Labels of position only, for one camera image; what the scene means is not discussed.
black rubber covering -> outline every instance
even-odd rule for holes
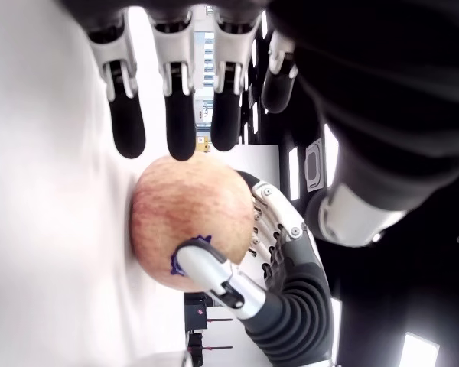
[[[229,151],[237,143],[240,127],[239,96],[233,89],[214,93],[211,141],[218,151]]]
[[[138,93],[134,98],[125,94],[119,61],[111,63],[116,98],[109,104],[114,144],[126,158],[136,158],[146,146],[145,124],[141,114]]]
[[[409,211],[459,177],[459,156],[422,157],[351,129],[344,134],[343,128],[338,126],[334,126],[334,134],[340,141],[340,150],[329,192],[331,200],[336,188],[345,184],[376,208]]]
[[[174,90],[165,97],[165,106],[168,150],[173,158],[186,161],[196,149],[194,94],[186,96],[182,90]]]
[[[285,110],[291,99],[295,78],[288,74],[272,74],[267,70],[265,83],[262,88],[262,104],[270,113],[280,113]]]
[[[246,172],[243,171],[237,171],[239,175],[245,180],[246,184],[248,185],[248,188],[251,190],[260,180],[252,176],[251,174],[247,174]]]
[[[242,322],[274,367],[302,367],[328,360],[333,314],[321,263],[306,234],[290,242],[280,239],[265,272],[269,290],[265,304],[252,319]]]
[[[321,239],[327,241],[324,238],[323,233],[321,233],[320,229],[320,205],[323,199],[327,196],[327,189],[321,189],[316,192],[315,195],[309,200],[308,205],[306,206],[306,213],[304,214],[304,221],[308,225],[311,233],[313,233],[313,237],[316,239]]]
[[[333,344],[330,291],[316,264],[286,271],[281,289],[267,293],[246,332],[274,367],[302,367],[327,360]]]

red apple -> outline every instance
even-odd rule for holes
[[[175,249],[211,236],[211,245],[239,264],[253,231],[252,195],[231,167],[204,153],[188,161],[163,157],[141,175],[132,199],[131,237],[136,258],[156,281],[181,291],[202,291],[171,273]]]

ceiling light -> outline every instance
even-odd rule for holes
[[[338,161],[338,140],[335,138],[328,124],[324,124],[324,153],[327,162],[327,186],[334,182],[335,170]]]
[[[253,134],[256,134],[257,132],[259,132],[259,107],[257,106],[257,102],[253,103],[252,115],[253,115]]]
[[[299,167],[298,148],[289,151],[289,183],[291,187],[291,200],[299,199]]]
[[[252,45],[252,63],[253,67],[257,64],[257,44],[255,40],[253,40],[253,45]]]
[[[245,144],[248,144],[248,122],[245,123],[245,126],[243,127],[243,134],[245,138]]]
[[[334,313],[334,343],[331,347],[331,361],[333,365],[337,365],[338,343],[340,341],[340,324],[342,320],[342,301],[332,298],[331,308]]]
[[[406,333],[399,367],[434,367],[439,345]]]
[[[379,242],[379,240],[383,237],[381,233],[376,233],[373,237],[373,242]]]
[[[267,36],[267,14],[265,11],[262,13],[262,37]]]

white wall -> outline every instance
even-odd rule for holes
[[[214,97],[214,88],[212,86],[205,86],[203,89],[196,89],[196,99],[212,99]]]
[[[0,365],[121,366],[185,347],[182,293],[129,244],[132,188],[168,152],[151,28],[132,16],[148,144],[128,161],[77,23],[51,0],[0,0]]]
[[[210,154],[225,161],[236,170],[245,171],[279,188],[277,145],[236,145],[231,151],[218,151],[212,147]]]
[[[206,15],[206,5],[196,5],[192,8],[196,32],[214,32],[213,16]]]
[[[246,335],[243,325],[225,307],[208,307],[207,318],[233,321],[208,323],[203,346],[232,346],[232,349],[204,350],[204,367],[272,367],[259,347]]]

white panel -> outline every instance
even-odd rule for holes
[[[192,7],[192,16],[194,19],[194,31],[196,32],[213,32],[213,16],[206,15],[206,5],[195,5]]]
[[[434,367],[439,345],[406,333],[399,367]]]
[[[236,170],[245,171],[280,187],[277,145],[235,145],[230,151],[218,151],[212,147],[209,154]]]

